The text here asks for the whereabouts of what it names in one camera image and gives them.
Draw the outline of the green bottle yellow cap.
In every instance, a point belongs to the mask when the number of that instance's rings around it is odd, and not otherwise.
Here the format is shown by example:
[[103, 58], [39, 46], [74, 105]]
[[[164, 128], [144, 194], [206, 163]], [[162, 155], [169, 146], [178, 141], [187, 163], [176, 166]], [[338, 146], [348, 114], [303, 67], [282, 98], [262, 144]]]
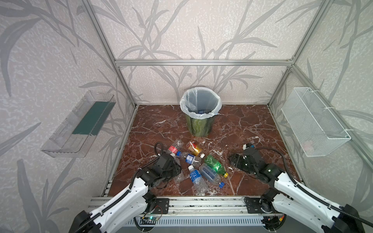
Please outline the green bottle yellow cap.
[[205, 163], [220, 176], [224, 178], [228, 177], [229, 174], [226, 172], [224, 166], [211, 154], [205, 157]]

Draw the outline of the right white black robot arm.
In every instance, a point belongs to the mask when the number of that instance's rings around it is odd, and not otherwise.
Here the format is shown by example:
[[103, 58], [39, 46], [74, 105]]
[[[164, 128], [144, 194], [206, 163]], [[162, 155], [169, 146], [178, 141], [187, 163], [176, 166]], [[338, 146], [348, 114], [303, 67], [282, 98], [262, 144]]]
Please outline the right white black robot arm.
[[266, 163], [261, 150], [263, 148], [256, 149], [246, 144], [242, 154], [228, 157], [231, 166], [269, 186], [258, 201], [244, 198], [249, 213], [256, 210], [266, 214], [281, 213], [317, 233], [363, 233], [364, 225], [373, 226], [352, 206], [334, 203], [295, 180], [288, 167], [282, 169], [276, 164]]

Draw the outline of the yellow red label bottle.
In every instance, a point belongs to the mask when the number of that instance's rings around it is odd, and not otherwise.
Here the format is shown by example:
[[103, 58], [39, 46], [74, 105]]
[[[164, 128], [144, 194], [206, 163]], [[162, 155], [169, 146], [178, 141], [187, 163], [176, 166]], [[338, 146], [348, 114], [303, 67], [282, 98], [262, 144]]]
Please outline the yellow red label bottle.
[[205, 157], [204, 150], [197, 140], [191, 140], [186, 144], [186, 148], [195, 156], [201, 159]]

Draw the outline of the small soda water bottle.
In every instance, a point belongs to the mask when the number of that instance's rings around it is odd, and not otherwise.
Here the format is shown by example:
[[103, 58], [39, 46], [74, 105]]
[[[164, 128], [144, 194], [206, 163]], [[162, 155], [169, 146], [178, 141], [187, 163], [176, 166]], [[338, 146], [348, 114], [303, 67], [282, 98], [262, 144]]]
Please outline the small soda water bottle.
[[192, 155], [186, 151], [179, 151], [177, 152], [176, 156], [179, 157], [180, 160], [184, 160], [187, 164], [193, 165], [195, 168], [199, 168], [202, 163], [202, 159], [200, 157]]

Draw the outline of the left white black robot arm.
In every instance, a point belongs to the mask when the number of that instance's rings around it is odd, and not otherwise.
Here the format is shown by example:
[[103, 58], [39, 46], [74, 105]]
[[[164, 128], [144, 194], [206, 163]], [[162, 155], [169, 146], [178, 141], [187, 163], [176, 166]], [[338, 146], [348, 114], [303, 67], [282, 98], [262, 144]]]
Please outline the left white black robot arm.
[[70, 233], [115, 233], [131, 219], [156, 207], [151, 190], [181, 173], [175, 154], [162, 153], [152, 164], [139, 169], [130, 184], [91, 212], [82, 211], [73, 220]]

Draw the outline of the blue label white cap bottle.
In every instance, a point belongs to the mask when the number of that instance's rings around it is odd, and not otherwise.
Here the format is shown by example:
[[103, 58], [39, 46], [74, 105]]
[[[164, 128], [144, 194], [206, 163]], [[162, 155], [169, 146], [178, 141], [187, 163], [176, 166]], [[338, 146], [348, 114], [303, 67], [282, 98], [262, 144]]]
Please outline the blue label white cap bottle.
[[198, 195], [204, 196], [206, 192], [208, 192], [209, 188], [206, 182], [204, 181], [202, 175], [193, 165], [190, 165], [188, 169], [190, 171], [189, 177], [194, 187], [196, 188]]

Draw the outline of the clear bottle red label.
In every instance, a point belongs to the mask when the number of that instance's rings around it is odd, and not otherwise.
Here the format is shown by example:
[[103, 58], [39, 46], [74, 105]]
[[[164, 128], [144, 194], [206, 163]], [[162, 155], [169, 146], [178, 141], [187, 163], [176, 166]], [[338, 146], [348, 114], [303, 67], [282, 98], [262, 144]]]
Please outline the clear bottle red label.
[[167, 153], [169, 154], [177, 154], [183, 147], [184, 143], [181, 139], [175, 140], [167, 149]]

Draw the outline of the clear bottle pale blue label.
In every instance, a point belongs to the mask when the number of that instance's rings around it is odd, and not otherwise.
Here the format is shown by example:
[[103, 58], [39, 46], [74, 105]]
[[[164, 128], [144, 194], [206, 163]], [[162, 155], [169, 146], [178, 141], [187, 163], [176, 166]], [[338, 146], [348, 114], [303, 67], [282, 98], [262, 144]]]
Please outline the clear bottle pale blue label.
[[220, 175], [216, 173], [210, 166], [206, 163], [202, 163], [199, 167], [199, 172], [211, 183], [219, 186], [220, 189], [223, 189], [225, 183], [222, 181]]

